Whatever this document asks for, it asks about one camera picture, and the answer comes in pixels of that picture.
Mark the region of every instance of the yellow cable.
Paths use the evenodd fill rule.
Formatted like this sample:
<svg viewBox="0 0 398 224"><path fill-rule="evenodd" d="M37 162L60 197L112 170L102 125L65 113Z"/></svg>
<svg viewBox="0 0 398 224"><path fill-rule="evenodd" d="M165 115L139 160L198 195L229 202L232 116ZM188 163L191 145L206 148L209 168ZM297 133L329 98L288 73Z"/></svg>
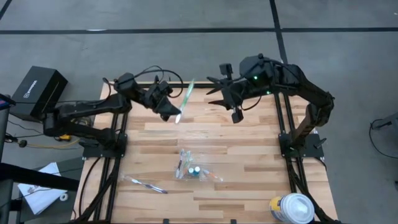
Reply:
<svg viewBox="0 0 398 224"><path fill-rule="evenodd" d="M71 145L75 144L79 140L80 140L80 138L74 140L71 143L64 144L64 145L61 145L61 146L43 146L43 145L38 145L38 144L28 144L27 146L41 147L41 148L45 148L45 149L51 149L51 148L62 149L63 147L67 147L67 146L71 146Z"/></svg>

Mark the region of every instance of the wooden table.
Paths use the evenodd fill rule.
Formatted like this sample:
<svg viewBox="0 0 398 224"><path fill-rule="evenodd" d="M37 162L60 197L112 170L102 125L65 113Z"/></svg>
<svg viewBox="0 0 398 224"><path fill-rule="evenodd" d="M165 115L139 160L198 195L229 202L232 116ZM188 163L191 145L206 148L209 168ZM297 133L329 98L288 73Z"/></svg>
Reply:
<svg viewBox="0 0 398 224"><path fill-rule="evenodd" d="M269 211L269 200L289 194L290 187L277 139L280 129L274 97L262 97L254 109L244 112L242 122L233 124L231 111L208 104L222 99L221 93L206 95L208 91L194 89L178 125L174 124L174 117L165 123L158 114L133 103L127 122L129 142L120 173L152 183L168 190L169 194L120 181L114 201L113 223L162 223L164 218L169 218L171 223L230 223L231 219L237 219L238 223L277 222ZM107 94L108 87L104 86L101 97ZM179 106L182 98L183 95L171 102ZM256 101L247 100L244 107ZM290 103L298 125L305 115L307 102L292 97ZM281 104L286 116L283 100ZM111 120L112 114L98 115L95 127L110 127ZM289 130L287 117L284 120ZM210 166L224 181L175 180L180 149L191 150L195 162ZM94 160L85 162L78 195ZM103 161L97 163L89 176L83 210L97 194ZM325 168L315 159L305 159L304 166L311 194L326 214L337 218ZM102 218L107 202L106 195Z"/></svg>

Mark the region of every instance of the gray floor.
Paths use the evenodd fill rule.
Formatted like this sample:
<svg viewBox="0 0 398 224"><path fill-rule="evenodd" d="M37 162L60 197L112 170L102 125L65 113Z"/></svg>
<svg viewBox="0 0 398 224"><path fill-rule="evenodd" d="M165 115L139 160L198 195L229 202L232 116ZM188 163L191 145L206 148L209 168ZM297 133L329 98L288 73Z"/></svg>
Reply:
<svg viewBox="0 0 398 224"><path fill-rule="evenodd" d="M398 27L395 0L277 0L282 28ZM0 30L273 27L268 1L260 0L13 0ZM319 128L328 177L340 220L395 223L398 161L378 154L369 122L398 112L398 32L284 34L290 63L335 97L330 122ZM96 99L101 78L136 73L153 64L184 80L219 74L218 64L262 52L280 58L274 33L0 35L1 93L13 94L30 66L58 69L70 82L63 99ZM40 130L40 126L12 121ZM11 134L30 134L9 125ZM378 148L398 156L391 128L374 132ZM31 142L53 143L49 138ZM81 156L81 149L21 149L7 145L3 161L33 168ZM57 215L57 222L70 214ZM38 223L49 223L50 219Z"/></svg>

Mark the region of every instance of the black metal frame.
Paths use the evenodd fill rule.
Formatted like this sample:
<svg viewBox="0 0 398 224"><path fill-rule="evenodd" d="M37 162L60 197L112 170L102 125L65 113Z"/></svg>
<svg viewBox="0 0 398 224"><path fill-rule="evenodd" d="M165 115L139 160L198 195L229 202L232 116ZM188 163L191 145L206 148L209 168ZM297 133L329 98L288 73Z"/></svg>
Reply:
<svg viewBox="0 0 398 224"><path fill-rule="evenodd" d="M6 13L10 3L12 0L7 0L0 10L0 20L3 15ZM0 35L59 35L59 34L183 34L183 33L261 33L261 32L274 32L277 37L277 43L279 47L280 57L284 63L287 63L287 54L285 51L284 41L283 41L283 33L302 33L302 32L398 32L398 27L358 27L358 28L281 28L279 23L279 17L277 13L277 6L275 4L275 0L269 0L272 17L274 20L274 27L196 27L196 28L171 28L171 29L107 29L107 30L0 30ZM181 84L172 84L172 87L178 88L181 87ZM195 88L212 88L213 85L210 83L197 83ZM284 118L282 116L282 107L280 106L280 98L279 95L274 95L275 105L278 114L278 121L280 126L280 135L283 136L286 134ZM292 116L292 110L290 107L289 97L284 95L284 101L287 110L287 118L289 120L290 129L294 129L294 120ZM112 127L116 127L117 116L113 117ZM121 132L124 133L127 123L127 116L123 116L123 125ZM0 152L2 152L2 143L0 142ZM99 192L108 180L108 171L109 171L109 163L110 158L105 158L103 165L103 174L101 176L101 182L99 186ZM288 173L291 173L293 170L293 162L289 156L285 156L285 161L287 165ZM307 181L305 178L305 172L302 163L302 155L298 155L295 163L298 167L298 175L300 177L300 182L308 190ZM115 159L114 169L119 170L120 166L120 158ZM295 179L292 175L289 175L289 183L291 192L297 191L297 186L295 184ZM110 223L111 215L112 215L112 207L114 204L114 195L116 191L116 180L114 180L111 184L111 193L109 195L109 202L106 211L106 220L99 220L102 200L100 200L97 204L97 207L94 211L94 220L92 222L87 223ZM168 219L165 219L163 223L169 223ZM237 223L236 220L231 220L231 223Z"/></svg>

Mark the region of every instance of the metal bracket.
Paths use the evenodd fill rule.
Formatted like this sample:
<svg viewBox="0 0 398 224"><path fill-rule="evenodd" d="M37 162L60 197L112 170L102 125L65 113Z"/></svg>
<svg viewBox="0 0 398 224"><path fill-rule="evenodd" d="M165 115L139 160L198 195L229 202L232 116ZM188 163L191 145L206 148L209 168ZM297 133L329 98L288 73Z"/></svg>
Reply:
<svg viewBox="0 0 398 224"><path fill-rule="evenodd" d="M97 141L88 139L85 142L79 142L85 149L83 151L83 160L91 157L117 158L124 157L127 146L127 134L118 134L116 146L113 149L100 145Z"/></svg>
<svg viewBox="0 0 398 224"><path fill-rule="evenodd" d="M292 147L292 138L290 134L280 134L279 144L280 152L283 157L323 157L322 143L324 139L320 139L318 134L309 134L305 138L305 146L300 149Z"/></svg>

